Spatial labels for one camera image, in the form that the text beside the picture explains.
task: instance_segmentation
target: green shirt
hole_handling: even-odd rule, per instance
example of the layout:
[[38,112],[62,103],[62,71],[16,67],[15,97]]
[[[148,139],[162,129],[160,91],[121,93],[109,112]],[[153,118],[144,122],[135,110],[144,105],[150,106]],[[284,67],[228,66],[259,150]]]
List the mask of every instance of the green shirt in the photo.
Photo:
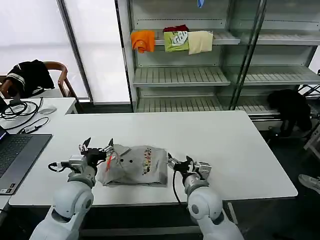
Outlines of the green shirt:
[[184,51],[189,49],[187,31],[168,31],[163,34],[166,52]]

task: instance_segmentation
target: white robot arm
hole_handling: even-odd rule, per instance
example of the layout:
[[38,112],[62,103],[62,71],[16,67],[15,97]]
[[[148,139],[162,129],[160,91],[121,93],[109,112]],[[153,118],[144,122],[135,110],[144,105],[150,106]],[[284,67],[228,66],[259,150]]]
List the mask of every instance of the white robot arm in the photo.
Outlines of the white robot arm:
[[[92,206],[92,188],[96,184],[97,165],[113,154],[113,140],[105,148],[88,148],[90,138],[79,145],[81,156],[68,162],[51,163],[55,172],[69,168],[68,182],[53,196],[53,205],[45,219],[34,229],[31,240],[77,240],[79,228]],[[191,218],[199,225],[204,240],[244,240],[238,227],[223,210],[223,202],[207,182],[211,166],[194,162],[190,157],[180,162],[168,154],[168,165],[182,174],[187,194],[187,208]]]
[[244,240],[238,227],[231,222],[220,196],[209,187],[207,178],[211,166],[194,162],[190,157],[180,162],[168,154],[168,165],[182,174],[187,194],[187,208],[191,218],[199,225],[204,240]]
[[53,205],[45,219],[34,229],[30,240],[77,240],[79,228],[92,206],[92,188],[96,184],[97,165],[113,155],[113,140],[105,148],[88,148],[90,138],[79,145],[81,156],[72,156],[68,162],[51,163],[54,172],[69,168],[65,186],[54,193]]

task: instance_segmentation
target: white desk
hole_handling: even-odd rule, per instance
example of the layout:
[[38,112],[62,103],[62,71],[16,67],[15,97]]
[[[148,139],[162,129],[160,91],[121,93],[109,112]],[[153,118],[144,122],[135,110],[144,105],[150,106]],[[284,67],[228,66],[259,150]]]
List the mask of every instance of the white desk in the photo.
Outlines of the white desk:
[[[30,102],[34,102],[37,105],[40,104],[40,98],[28,98],[28,99],[22,99],[22,101],[30,101]],[[9,99],[5,99],[5,102],[8,104],[10,102]],[[27,126],[31,123],[33,123],[34,121],[41,119],[43,117],[49,117],[50,118],[50,122],[55,121],[56,119],[59,119],[61,117],[63,117],[66,114],[70,114],[72,112],[76,112],[77,110],[75,108],[75,103],[76,103],[76,99],[73,97],[66,97],[66,98],[44,98],[43,99],[43,104],[41,109],[45,109],[48,108],[50,106],[54,106],[57,108],[57,110],[49,115],[43,115],[40,113],[37,113],[29,122],[27,122],[26,124],[22,125],[21,127],[17,127],[15,129],[11,129],[8,132],[10,134],[16,134],[20,129],[22,129],[24,126]],[[28,104],[28,112],[31,112],[35,109],[34,105]],[[30,118],[30,116],[23,116],[23,117],[17,117],[14,120],[4,120],[4,119],[0,119],[0,126],[2,126],[4,129],[8,129],[14,126],[17,126],[21,123],[23,123],[24,121],[26,121],[28,118]],[[42,124],[44,123],[45,120],[40,121],[38,124]],[[39,131],[37,131],[37,133],[50,133],[48,130],[48,125],[49,122],[43,126],[42,128],[39,129]]]
[[[22,101],[24,100],[35,102],[36,104],[40,103],[40,99],[22,99]],[[42,117],[49,117],[50,121],[45,126],[41,127],[38,131],[36,131],[35,134],[51,133],[51,130],[54,129],[54,127],[51,125],[55,126],[54,124],[55,121],[61,119],[66,114],[70,114],[74,111],[77,111],[75,109],[75,102],[76,102],[76,99],[72,97],[71,98],[44,98],[42,109],[48,106],[55,106],[57,110],[49,115],[42,115],[37,113],[32,118],[32,120],[30,120],[26,125],[31,124],[37,119],[40,119]],[[14,121],[7,121],[7,120],[0,119],[0,126],[2,126],[3,128],[10,128],[10,127],[19,125],[20,123],[24,122],[28,118],[30,118],[30,116],[20,117],[15,119]],[[9,130],[8,132],[11,134],[15,134],[21,128],[23,128],[23,126]],[[10,199],[10,196],[0,195],[0,209],[4,209],[6,207],[9,199]]]
[[[70,114],[11,197],[13,206],[50,206],[54,192],[67,182],[68,170],[55,173],[48,164],[67,161],[79,154],[78,144],[92,137],[92,147],[103,147],[111,138],[124,146],[151,145],[164,148],[184,161],[189,155],[208,162],[208,179],[223,200],[285,198],[298,194],[294,185],[244,111],[162,112],[120,114]],[[167,187],[102,186],[93,188],[96,206],[161,205],[176,203],[173,171]],[[177,194],[186,201],[181,176]]]

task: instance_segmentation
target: white wall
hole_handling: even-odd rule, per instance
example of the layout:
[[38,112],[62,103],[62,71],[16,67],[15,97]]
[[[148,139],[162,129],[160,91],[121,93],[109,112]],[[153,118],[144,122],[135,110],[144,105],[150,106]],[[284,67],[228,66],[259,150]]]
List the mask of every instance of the white wall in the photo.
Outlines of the white wall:
[[315,54],[309,65],[309,69],[318,74],[318,70],[320,69],[320,47],[316,49]]
[[[0,36],[0,75],[24,61],[61,62],[78,97],[87,97],[55,0],[2,0]],[[50,74],[57,87],[59,73]]]
[[94,103],[130,103],[114,0],[65,0]]

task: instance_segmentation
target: computer mouse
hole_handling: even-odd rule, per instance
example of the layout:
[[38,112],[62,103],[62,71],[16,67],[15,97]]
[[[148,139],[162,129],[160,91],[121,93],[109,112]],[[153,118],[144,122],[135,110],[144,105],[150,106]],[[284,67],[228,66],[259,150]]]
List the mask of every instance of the computer mouse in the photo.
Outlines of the computer mouse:
[[49,115],[57,111],[57,108],[55,106],[48,106],[46,108],[40,109],[39,113],[42,115]]

